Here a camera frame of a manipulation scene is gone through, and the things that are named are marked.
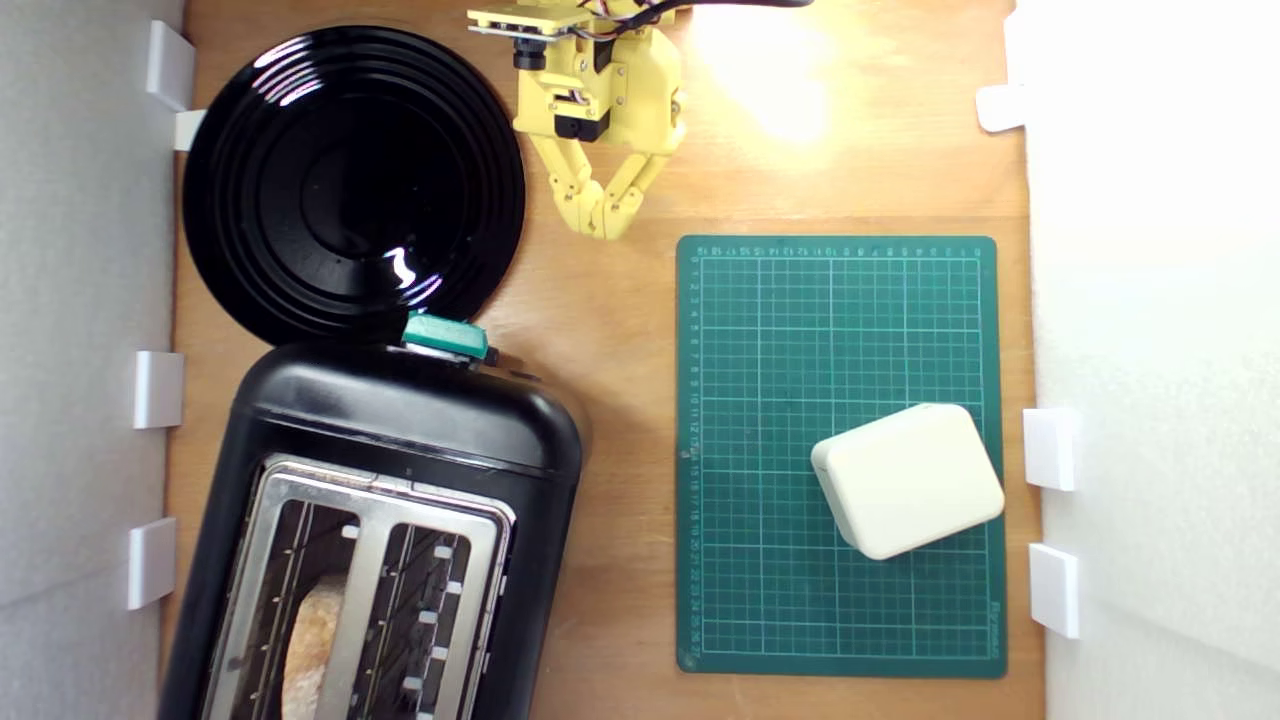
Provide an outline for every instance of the wire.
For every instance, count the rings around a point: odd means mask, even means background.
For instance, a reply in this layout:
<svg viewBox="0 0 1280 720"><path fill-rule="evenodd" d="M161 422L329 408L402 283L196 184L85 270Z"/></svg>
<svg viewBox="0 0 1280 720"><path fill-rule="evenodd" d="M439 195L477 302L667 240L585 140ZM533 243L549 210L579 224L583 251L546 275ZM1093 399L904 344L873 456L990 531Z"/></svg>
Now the wire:
<svg viewBox="0 0 1280 720"><path fill-rule="evenodd" d="M664 13L687 5L765 5L769 8L804 8L813 4L813 0L662 0L650 4L644 10L631 15L618 23L618 27L609 31L613 35L636 29L637 27L658 22Z"/></svg>

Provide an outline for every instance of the white wall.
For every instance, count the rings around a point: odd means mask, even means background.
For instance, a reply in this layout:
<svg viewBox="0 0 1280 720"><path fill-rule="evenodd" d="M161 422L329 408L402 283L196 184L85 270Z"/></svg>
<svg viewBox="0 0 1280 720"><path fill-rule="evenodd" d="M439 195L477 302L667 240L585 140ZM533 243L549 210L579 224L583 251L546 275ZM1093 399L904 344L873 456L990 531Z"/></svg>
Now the white wall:
<svg viewBox="0 0 1280 720"><path fill-rule="evenodd" d="M1280 8L1023 0L1036 373L1083 414L1050 720L1280 717Z"/></svg>
<svg viewBox="0 0 1280 720"><path fill-rule="evenodd" d="M163 432L131 429L166 350L173 115L148 22L182 0L0 0L0 717L154 714L159 609L127 534L161 515Z"/></svg>

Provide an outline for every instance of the bread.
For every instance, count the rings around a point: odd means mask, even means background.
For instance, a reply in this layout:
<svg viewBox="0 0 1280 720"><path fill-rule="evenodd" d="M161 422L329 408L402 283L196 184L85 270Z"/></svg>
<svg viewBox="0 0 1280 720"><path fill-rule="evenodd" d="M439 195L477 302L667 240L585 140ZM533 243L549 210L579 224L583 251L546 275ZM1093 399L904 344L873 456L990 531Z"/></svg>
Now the bread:
<svg viewBox="0 0 1280 720"><path fill-rule="evenodd" d="M302 598L284 653L282 720L315 720L320 685L338 632L346 575L326 575Z"/></svg>

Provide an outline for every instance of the white box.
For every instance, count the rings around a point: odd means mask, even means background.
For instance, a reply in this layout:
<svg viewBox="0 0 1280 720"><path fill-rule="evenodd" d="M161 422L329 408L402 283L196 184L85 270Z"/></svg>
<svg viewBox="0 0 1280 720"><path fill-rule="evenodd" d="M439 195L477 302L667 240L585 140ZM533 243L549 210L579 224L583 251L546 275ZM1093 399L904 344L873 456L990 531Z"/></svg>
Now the white box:
<svg viewBox="0 0 1280 720"><path fill-rule="evenodd" d="M840 534L886 560L998 516L986 446L959 405L895 413L814 446L813 469Z"/></svg>

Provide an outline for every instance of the black plate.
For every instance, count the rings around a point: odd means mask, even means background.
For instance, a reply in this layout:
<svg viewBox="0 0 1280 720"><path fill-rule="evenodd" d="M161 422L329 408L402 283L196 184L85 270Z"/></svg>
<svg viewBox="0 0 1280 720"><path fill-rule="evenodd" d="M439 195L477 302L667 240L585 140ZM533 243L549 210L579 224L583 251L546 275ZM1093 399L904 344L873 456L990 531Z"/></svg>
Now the black plate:
<svg viewBox="0 0 1280 720"><path fill-rule="evenodd" d="M394 342L410 309L463 320L498 287L525 173L462 58L333 27L227 83L187 160L183 214L201 278L264 341Z"/></svg>

